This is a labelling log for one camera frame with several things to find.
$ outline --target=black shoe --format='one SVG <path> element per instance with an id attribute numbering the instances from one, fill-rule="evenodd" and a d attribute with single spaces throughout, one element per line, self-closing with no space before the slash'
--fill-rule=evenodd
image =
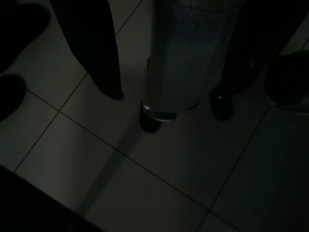
<path id="1" fill-rule="evenodd" d="M 18 109 L 26 94 L 26 83 L 17 75 L 0 77 L 0 121 Z"/>
<path id="2" fill-rule="evenodd" d="M 0 15 L 0 72 L 42 34 L 49 22 L 49 11 L 38 4 L 16 5 Z"/>
<path id="3" fill-rule="evenodd" d="M 222 99 L 217 95 L 217 88 L 210 93 L 211 109 L 216 119 L 229 120 L 233 116 L 233 101 L 231 98 Z"/>

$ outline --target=tile floor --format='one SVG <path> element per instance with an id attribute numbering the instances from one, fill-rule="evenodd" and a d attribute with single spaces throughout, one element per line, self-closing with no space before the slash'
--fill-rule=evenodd
<path id="1" fill-rule="evenodd" d="M 48 0 L 19 2 L 52 12 Z M 52 14 L 5 71 L 22 75 L 28 92 L 0 123 L 0 164 L 107 232 L 290 231 L 284 219 L 308 194 L 309 118 L 269 108 L 260 78 L 235 98 L 228 122 L 216 121 L 203 98 L 158 133 L 144 133 L 138 115 L 151 1 L 110 5 L 126 100 L 100 94 Z M 309 49 L 308 27 L 309 17 L 283 54 Z"/>

